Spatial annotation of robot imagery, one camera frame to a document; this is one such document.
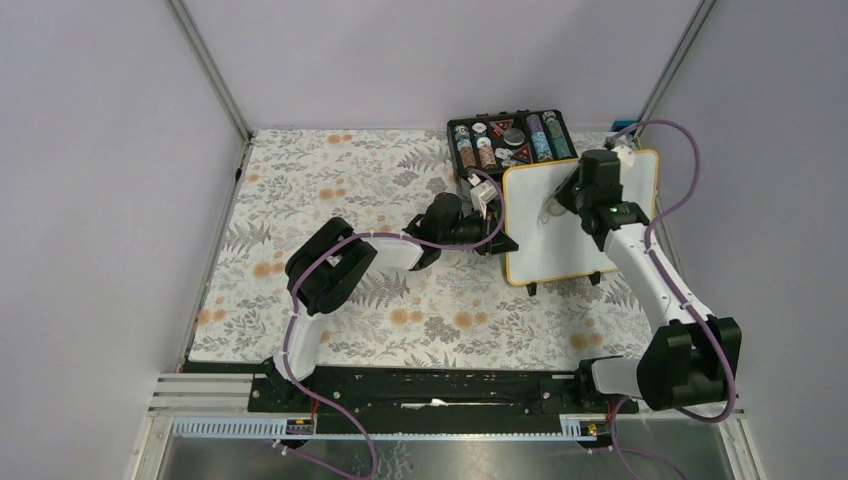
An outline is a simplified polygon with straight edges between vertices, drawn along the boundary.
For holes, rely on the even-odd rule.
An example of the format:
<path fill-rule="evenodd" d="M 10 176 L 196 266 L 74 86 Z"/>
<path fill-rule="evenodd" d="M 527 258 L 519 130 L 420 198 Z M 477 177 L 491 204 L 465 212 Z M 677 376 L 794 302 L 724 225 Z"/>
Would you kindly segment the yellow framed whiteboard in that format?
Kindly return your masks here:
<path fill-rule="evenodd" d="M 514 167 L 503 176 L 505 232 L 518 249 L 506 255 L 506 278 L 512 285 L 541 283 L 622 271 L 632 285 L 656 289 L 656 272 L 644 232 L 654 213 L 659 156 L 653 150 L 626 151 L 632 163 L 621 168 L 622 199 L 596 200 L 577 213 L 555 215 L 548 209 L 558 187 L 578 174 L 579 163 L 561 160 Z"/>

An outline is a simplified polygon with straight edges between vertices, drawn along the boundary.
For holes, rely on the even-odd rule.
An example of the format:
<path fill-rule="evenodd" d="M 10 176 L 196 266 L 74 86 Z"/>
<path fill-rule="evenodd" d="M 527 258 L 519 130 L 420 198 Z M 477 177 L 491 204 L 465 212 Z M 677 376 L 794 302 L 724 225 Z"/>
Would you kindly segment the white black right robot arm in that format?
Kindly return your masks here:
<path fill-rule="evenodd" d="M 638 359 L 582 361 L 575 402 L 597 412 L 613 396 L 630 396 L 653 410 L 689 414 L 694 406 L 722 402 L 731 412 L 741 329 L 733 318 L 715 316 L 685 284 L 656 241 L 653 222 L 624 200 L 623 190 L 618 152 L 589 150 L 553 195 L 624 275 L 653 331 Z"/>

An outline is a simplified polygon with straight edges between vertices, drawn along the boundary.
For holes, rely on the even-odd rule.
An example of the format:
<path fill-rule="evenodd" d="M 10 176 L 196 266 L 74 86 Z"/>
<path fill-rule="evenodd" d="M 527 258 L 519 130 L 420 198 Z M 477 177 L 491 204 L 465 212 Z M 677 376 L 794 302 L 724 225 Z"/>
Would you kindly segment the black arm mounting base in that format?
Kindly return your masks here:
<path fill-rule="evenodd" d="M 571 372 L 319 366 L 298 389 L 273 363 L 187 362 L 190 379 L 247 382 L 247 410 L 281 437 L 571 436 L 593 439 L 618 401 Z"/>

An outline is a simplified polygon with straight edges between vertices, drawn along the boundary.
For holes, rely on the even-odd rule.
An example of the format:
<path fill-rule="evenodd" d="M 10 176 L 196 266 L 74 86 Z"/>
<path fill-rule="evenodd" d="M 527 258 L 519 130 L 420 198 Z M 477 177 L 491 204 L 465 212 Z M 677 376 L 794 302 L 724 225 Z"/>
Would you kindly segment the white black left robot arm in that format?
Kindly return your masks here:
<path fill-rule="evenodd" d="M 348 301 L 369 271 L 419 271 L 444 250 L 472 249 L 482 256 L 518 251 L 518 243 L 503 231 L 500 213 L 496 199 L 466 214 L 457 195 L 441 193 L 399 233 L 357 233 L 340 217 L 328 220 L 285 269 L 293 314 L 272 358 L 279 375 L 272 398 L 288 411 L 307 404 L 311 387 L 305 379 L 316 368 L 329 315 Z"/>

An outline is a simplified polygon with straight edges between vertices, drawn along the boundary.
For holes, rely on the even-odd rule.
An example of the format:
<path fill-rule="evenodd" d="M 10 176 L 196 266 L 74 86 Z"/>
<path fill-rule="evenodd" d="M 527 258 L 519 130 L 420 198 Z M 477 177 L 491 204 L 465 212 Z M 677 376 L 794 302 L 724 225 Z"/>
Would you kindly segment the blue clamp block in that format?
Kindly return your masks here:
<path fill-rule="evenodd" d="M 615 120 L 610 127 L 610 131 L 617 133 L 617 132 L 620 132 L 622 130 L 627 129 L 628 127 L 630 127 L 633 124 L 636 124 L 637 122 L 638 122 L 638 120 L 634 120 L 634 119 Z"/>

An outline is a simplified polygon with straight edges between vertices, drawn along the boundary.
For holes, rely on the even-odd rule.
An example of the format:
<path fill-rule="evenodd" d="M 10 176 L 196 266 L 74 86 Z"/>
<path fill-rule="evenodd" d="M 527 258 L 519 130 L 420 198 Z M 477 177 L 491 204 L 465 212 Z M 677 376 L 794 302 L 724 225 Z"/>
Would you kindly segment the black poker chip case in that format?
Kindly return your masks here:
<path fill-rule="evenodd" d="M 525 133 L 526 141 L 522 146 L 512 147 L 503 141 L 503 132 L 510 128 Z M 470 188 L 468 172 L 471 169 L 482 170 L 499 181 L 512 167 L 577 156 L 564 117 L 556 109 L 478 114 L 450 120 L 446 130 L 454 176 L 461 191 Z"/>

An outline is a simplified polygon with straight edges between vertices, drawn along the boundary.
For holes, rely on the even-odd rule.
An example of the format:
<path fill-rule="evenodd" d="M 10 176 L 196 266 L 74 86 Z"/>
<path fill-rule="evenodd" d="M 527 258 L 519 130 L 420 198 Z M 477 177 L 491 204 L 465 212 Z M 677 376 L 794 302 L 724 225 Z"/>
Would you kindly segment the floral patterned table mat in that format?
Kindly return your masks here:
<path fill-rule="evenodd" d="M 258 132 L 189 360 L 257 364 L 277 353 L 292 316 L 286 264 L 334 217 L 378 253 L 350 298 L 321 319 L 321 365 L 573 370 L 645 350 L 651 327 L 618 273 L 529 295 L 507 282 L 496 256 L 443 251 L 423 270 L 402 269 L 412 244 L 398 234 L 436 195 L 459 189 L 441 131 Z"/>

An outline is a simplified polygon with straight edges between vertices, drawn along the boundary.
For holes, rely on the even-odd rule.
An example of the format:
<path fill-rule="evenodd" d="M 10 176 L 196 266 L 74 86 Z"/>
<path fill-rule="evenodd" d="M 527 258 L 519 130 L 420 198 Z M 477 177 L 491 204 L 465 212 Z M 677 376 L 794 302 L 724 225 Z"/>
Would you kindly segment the grey round dealer button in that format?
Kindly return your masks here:
<path fill-rule="evenodd" d="M 520 147 L 526 141 L 525 133 L 518 128 L 510 128 L 502 134 L 503 141 L 512 147 Z"/>

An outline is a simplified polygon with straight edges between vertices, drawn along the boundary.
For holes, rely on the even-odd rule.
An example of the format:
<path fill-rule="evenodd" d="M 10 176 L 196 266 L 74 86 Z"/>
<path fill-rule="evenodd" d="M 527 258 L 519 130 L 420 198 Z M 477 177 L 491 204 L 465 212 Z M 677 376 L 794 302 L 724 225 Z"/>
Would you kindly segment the right aluminium frame post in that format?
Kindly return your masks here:
<path fill-rule="evenodd" d="M 656 111 L 717 3 L 717 0 L 700 0 L 698 2 L 694 13 L 641 110 L 640 120 L 650 119 Z"/>

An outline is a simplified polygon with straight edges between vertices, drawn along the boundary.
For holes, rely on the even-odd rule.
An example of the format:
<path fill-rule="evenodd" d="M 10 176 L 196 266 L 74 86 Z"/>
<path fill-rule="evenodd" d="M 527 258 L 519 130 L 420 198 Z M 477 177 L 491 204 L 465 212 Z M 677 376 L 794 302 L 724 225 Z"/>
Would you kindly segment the aluminium frame post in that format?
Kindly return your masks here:
<path fill-rule="evenodd" d="M 165 0 L 178 29 L 184 36 L 189 49 L 204 74 L 209 86 L 219 101 L 225 116 L 243 142 L 250 142 L 253 130 L 249 126 L 235 96 L 215 61 L 210 48 L 196 23 L 189 5 L 184 0 Z"/>
<path fill-rule="evenodd" d="M 717 0 L 700 0 L 698 2 L 694 13 L 641 110 L 640 120 L 650 119 L 656 111 L 717 3 Z"/>

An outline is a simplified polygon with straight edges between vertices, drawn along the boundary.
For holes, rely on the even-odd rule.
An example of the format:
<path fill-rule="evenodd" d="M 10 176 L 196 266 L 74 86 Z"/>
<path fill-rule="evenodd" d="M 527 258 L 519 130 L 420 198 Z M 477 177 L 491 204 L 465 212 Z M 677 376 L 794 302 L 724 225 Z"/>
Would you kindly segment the left aluminium frame post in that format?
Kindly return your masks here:
<path fill-rule="evenodd" d="M 210 48 L 196 23 L 189 5 L 184 0 L 165 0 L 178 29 L 184 36 L 189 49 L 204 74 L 209 86 L 219 101 L 225 116 L 243 142 L 250 142 L 253 130 L 249 126 L 235 96 L 215 61 Z"/>

